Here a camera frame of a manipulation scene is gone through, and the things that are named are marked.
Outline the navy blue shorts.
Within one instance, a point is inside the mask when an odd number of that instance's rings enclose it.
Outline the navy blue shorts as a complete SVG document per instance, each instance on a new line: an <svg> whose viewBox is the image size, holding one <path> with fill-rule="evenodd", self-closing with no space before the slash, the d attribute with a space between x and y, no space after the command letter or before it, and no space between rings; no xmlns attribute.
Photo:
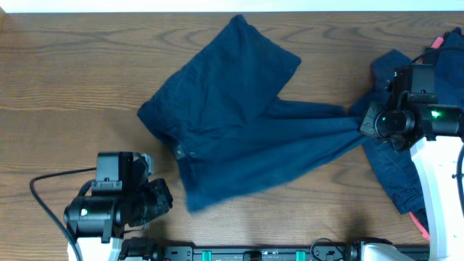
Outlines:
<svg viewBox="0 0 464 261"><path fill-rule="evenodd" d="M343 107L280 99L300 62L237 15L140 107L176 158L188 211L288 183L363 143Z"/></svg>

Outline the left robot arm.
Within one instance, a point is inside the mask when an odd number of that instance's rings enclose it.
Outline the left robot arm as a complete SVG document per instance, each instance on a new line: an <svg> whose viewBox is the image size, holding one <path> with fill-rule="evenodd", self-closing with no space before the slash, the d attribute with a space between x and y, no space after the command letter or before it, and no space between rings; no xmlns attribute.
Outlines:
<svg viewBox="0 0 464 261"><path fill-rule="evenodd" d="M91 184L90 196L81 191L65 208L67 231L78 252L70 260L162 260L164 252L148 239L124 239L126 226L145 227L166 214L173 197L164 179L123 188L121 181Z"/></svg>

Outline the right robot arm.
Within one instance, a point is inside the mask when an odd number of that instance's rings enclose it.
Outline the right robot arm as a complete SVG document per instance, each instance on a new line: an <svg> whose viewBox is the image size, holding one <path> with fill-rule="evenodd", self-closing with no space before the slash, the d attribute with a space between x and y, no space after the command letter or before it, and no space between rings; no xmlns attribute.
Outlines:
<svg viewBox="0 0 464 261"><path fill-rule="evenodd" d="M430 260L463 258L463 110L438 104L371 103L366 136L408 150L418 172L430 236Z"/></svg>

